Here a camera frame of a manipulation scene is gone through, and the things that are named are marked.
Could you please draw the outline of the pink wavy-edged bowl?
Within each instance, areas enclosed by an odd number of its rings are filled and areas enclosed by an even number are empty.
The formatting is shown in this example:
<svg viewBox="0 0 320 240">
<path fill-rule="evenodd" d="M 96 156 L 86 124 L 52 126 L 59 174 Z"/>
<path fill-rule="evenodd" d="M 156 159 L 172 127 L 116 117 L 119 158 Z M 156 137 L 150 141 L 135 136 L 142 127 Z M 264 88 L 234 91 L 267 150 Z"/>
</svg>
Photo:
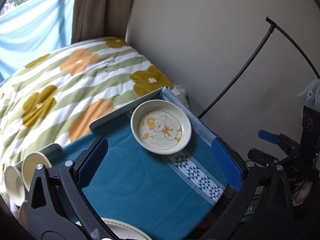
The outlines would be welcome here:
<svg viewBox="0 0 320 240">
<path fill-rule="evenodd" d="M 25 229 L 27 228 L 27 205 L 28 201 L 25 200 L 18 211 L 18 221 Z"/>
</svg>

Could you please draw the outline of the plain cream bowl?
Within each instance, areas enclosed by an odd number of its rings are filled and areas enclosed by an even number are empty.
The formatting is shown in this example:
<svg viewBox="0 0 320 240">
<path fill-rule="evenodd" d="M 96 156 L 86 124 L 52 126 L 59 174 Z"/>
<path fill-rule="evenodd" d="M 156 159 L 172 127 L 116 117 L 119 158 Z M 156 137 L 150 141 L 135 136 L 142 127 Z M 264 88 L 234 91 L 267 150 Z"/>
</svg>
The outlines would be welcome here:
<svg viewBox="0 0 320 240">
<path fill-rule="evenodd" d="M 4 183 L 9 198 L 20 207 L 26 197 L 21 172 L 14 166 L 8 166 L 4 171 Z"/>
</svg>

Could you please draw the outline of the cream duck bowl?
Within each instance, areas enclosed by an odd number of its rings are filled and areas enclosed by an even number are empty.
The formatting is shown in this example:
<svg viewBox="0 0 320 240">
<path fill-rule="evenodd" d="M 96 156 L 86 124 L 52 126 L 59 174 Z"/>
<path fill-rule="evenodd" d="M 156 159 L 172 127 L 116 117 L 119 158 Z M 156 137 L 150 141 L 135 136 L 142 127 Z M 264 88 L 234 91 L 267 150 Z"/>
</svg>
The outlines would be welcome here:
<svg viewBox="0 0 320 240">
<path fill-rule="evenodd" d="M 41 152 L 31 152 L 22 163 L 22 179 L 27 191 L 30 190 L 31 181 L 38 164 L 43 164 L 46 168 L 52 166 L 49 159 Z"/>
</svg>

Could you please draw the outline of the large duck plate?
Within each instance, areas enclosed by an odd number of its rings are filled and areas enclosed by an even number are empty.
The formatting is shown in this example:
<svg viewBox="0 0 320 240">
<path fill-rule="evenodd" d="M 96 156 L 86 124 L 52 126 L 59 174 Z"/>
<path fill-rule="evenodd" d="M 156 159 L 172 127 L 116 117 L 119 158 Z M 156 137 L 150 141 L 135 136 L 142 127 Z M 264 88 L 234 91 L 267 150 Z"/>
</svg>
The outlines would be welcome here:
<svg viewBox="0 0 320 240">
<path fill-rule="evenodd" d="M 117 235 L 118 238 L 152 240 L 152 238 L 142 230 L 130 224 L 110 218 L 102 218 L 102 220 Z"/>
</svg>

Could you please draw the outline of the small duck plate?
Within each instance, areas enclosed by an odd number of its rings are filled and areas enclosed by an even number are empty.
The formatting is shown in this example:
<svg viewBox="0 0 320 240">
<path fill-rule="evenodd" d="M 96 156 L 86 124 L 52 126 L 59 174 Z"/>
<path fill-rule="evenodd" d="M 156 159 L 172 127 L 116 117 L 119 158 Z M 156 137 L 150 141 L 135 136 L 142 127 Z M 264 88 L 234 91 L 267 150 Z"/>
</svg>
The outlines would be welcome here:
<svg viewBox="0 0 320 240">
<path fill-rule="evenodd" d="M 191 139 L 192 127 L 178 106 L 164 100 L 141 103 L 132 113 L 131 131 L 146 150 L 160 155 L 180 152 Z"/>
</svg>

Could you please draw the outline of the teal patterned table cloth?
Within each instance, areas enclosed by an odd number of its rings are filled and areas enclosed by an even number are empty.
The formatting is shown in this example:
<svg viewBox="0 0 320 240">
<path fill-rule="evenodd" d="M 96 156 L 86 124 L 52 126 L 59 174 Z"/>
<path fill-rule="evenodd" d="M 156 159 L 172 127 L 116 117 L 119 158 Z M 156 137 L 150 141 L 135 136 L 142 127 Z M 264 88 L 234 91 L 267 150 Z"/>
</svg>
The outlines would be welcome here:
<svg viewBox="0 0 320 240">
<path fill-rule="evenodd" d="M 193 127 L 188 145 L 172 155 L 133 142 L 110 149 L 83 192 L 99 216 L 139 228 L 152 239 L 184 239 L 208 215 L 228 181 L 210 145 L 216 135 L 167 88 L 155 99 L 181 107 Z M 73 140 L 55 128 L 51 142 Z"/>
</svg>

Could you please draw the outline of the white folding bed table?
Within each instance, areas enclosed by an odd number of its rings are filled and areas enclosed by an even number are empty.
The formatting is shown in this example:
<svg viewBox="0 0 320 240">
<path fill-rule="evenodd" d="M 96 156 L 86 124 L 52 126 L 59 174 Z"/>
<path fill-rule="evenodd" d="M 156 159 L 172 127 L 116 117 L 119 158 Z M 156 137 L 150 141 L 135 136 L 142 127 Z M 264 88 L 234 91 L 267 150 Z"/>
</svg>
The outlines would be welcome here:
<svg viewBox="0 0 320 240">
<path fill-rule="evenodd" d="M 68 157 L 76 157 L 90 143 L 100 135 L 108 139 L 110 149 L 117 145 L 133 142 L 134 138 L 130 131 L 130 121 L 133 111 L 141 104 L 148 100 L 154 99 L 160 94 L 161 89 L 157 89 L 123 107 L 103 116 L 102 118 L 90 124 L 91 132 L 78 140 L 65 146 L 58 143 L 52 143 L 38 150 L 48 157 L 53 165 L 61 164 Z"/>
</svg>

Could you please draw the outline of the floral striped duvet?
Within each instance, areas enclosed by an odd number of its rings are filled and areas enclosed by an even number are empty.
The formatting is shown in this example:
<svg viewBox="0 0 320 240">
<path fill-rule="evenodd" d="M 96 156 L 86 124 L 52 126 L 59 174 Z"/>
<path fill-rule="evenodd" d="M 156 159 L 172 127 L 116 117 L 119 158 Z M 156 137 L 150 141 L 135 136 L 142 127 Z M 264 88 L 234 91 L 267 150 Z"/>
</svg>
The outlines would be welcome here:
<svg viewBox="0 0 320 240">
<path fill-rule="evenodd" d="M 162 87 L 187 103 L 182 87 L 120 38 L 34 60 L 1 83 L 1 170 L 50 144 L 66 146 L 94 120 Z"/>
</svg>

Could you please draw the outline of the light blue sheer curtain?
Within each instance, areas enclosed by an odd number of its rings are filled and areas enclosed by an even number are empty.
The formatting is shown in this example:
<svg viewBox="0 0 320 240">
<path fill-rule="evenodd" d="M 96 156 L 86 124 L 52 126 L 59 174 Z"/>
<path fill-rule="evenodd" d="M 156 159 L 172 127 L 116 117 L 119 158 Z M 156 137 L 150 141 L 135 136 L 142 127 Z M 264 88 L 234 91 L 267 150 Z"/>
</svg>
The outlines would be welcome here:
<svg viewBox="0 0 320 240">
<path fill-rule="evenodd" d="M 1 80 L 71 44 L 74 0 L 3 0 Z"/>
</svg>

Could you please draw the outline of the brown curtain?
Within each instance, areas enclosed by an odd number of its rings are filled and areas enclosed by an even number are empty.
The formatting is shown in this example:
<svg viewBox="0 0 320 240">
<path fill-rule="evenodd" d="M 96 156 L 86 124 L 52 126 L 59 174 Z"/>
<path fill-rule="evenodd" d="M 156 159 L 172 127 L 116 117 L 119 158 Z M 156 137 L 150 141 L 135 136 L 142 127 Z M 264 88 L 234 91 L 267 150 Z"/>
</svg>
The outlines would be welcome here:
<svg viewBox="0 0 320 240">
<path fill-rule="evenodd" d="M 125 38 L 132 5 L 133 0 L 75 0 L 71 42 Z"/>
</svg>

